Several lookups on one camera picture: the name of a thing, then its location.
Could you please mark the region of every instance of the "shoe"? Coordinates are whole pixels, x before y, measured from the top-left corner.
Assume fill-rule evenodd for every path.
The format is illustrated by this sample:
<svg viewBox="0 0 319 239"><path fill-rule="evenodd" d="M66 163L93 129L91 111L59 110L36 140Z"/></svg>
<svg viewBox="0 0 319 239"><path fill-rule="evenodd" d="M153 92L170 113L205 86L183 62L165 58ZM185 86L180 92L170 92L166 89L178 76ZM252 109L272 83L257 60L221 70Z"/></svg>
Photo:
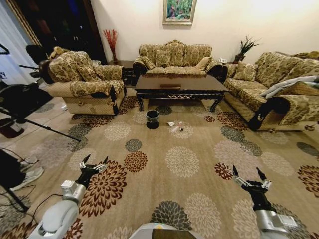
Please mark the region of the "shoe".
<svg viewBox="0 0 319 239"><path fill-rule="evenodd" d="M26 158L24 161L20 162L20 171L24 172L25 170L31 168L38 161L39 160L35 156L31 156L29 158Z"/></svg>
<svg viewBox="0 0 319 239"><path fill-rule="evenodd" d="M16 190L23 188L24 186L26 186L30 182L33 182L34 180L38 179L42 175L43 172L44 172L44 169L42 167L39 167L39 168L36 168L30 172L27 172L25 175L24 181L21 184L19 184L18 186L14 187L14 188L10 188L10 190L16 191Z"/></svg>

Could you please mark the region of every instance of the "coffee table leg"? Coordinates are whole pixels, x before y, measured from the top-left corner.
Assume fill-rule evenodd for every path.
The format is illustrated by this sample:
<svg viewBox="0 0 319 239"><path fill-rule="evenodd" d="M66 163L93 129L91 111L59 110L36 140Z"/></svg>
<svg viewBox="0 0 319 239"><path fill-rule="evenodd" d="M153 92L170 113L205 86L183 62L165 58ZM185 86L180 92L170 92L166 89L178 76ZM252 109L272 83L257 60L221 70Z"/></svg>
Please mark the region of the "coffee table leg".
<svg viewBox="0 0 319 239"><path fill-rule="evenodd" d="M223 98L224 98L224 95L214 96L214 99L216 99L216 100L214 101L214 103L210 107L211 112L215 111L216 106L223 100Z"/></svg>
<svg viewBox="0 0 319 239"><path fill-rule="evenodd" d="M139 102L139 104L140 104L140 111L143 111L143 110L144 110L144 107L143 107L142 95L136 93L136 99L138 100L138 102Z"/></svg>

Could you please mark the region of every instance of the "dark wooden coffee table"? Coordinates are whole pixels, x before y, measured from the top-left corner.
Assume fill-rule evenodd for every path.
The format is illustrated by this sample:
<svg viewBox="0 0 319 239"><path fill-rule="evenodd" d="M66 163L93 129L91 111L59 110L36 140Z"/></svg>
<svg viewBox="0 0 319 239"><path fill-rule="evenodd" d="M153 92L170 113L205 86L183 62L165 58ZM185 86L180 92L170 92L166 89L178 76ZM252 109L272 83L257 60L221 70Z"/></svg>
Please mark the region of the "dark wooden coffee table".
<svg viewBox="0 0 319 239"><path fill-rule="evenodd" d="M202 78L140 76L135 90L140 111L144 110L143 99L215 99L210 107L213 112L224 98L224 93L228 92L228 89L211 75Z"/></svg>

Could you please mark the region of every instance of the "throw pillow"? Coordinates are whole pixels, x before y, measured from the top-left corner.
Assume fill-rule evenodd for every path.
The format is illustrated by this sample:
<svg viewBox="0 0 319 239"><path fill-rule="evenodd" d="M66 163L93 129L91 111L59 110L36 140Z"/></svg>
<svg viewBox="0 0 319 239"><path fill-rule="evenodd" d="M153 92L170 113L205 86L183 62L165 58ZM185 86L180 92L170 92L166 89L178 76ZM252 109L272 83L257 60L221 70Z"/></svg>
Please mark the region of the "throw pillow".
<svg viewBox="0 0 319 239"><path fill-rule="evenodd" d="M200 71L204 71L206 69L206 66L210 63L210 61L211 57L205 56L195 67Z"/></svg>
<svg viewBox="0 0 319 239"><path fill-rule="evenodd" d="M170 63L170 51L156 50L156 67L168 67Z"/></svg>
<svg viewBox="0 0 319 239"><path fill-rule="evenodd" d="M256 75L257 65L238 62L238 67L234 79L243 81L254 81Z"/></svg>
<svg viewBox="0 0 319 239"><path fill-rule="evenodd" d="M147 56L141 56L141 59L148 70L151 70L155 67L154 63Z"/></svg>
<svg viewBox="0 0 319 239"><path fill-rule="evenodd" d="M77 69L84 81L102 81L90 66L77 66Z"/></svg>
<svg viewBox="0 0 319 239"><path fill-rule="evenodd" d="M292 86L284 88L279 91L276 96L280 95L307 95L307 96L319 96L319 89L309 86L307 83L298 81Z"/></svg>

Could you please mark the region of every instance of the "painting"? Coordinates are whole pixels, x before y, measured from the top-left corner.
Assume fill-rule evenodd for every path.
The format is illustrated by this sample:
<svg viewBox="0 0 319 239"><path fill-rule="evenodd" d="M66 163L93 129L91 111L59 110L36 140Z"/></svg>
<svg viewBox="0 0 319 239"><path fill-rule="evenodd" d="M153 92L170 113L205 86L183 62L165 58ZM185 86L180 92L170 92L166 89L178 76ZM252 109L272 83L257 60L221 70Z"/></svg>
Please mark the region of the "painting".
<svg viewBox="0 0 319 239"><path fill-rule="evenodd" d="M163 25L192 25L196 0L164 0Z"/></svg>

